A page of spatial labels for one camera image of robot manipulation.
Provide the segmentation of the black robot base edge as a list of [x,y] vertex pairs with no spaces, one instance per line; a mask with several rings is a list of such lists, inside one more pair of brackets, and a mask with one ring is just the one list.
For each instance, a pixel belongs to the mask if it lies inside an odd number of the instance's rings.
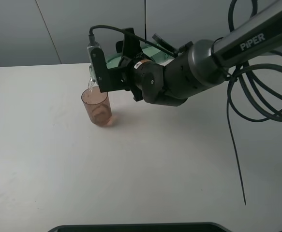
[[229,229],[213,222],[61,225],[51,232],[228,232]]

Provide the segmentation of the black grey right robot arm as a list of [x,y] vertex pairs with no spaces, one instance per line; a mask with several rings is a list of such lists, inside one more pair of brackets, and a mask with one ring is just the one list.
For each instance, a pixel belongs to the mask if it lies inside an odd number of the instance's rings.
[[229,68],[282,46],[282,0],[227,36],[200,40],[163,66],[138,54],[122,58],[118,83],[136,101],[179,106],[226,80]]

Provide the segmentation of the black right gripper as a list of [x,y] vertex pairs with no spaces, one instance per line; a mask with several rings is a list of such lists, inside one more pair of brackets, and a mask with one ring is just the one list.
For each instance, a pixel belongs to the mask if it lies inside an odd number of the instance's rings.
[[[157,33],[152,39],[168,52],[177,55],[178,50],[166,42]],[[122,41],[116,42],[116,52],[120,54],[120,81],[119,90],[132,92],[136,102],[165,102],[165,90],[163,89],[162,65],[145,58],[137,58],[141,54],[141,46],[138,39],[124,34]]]

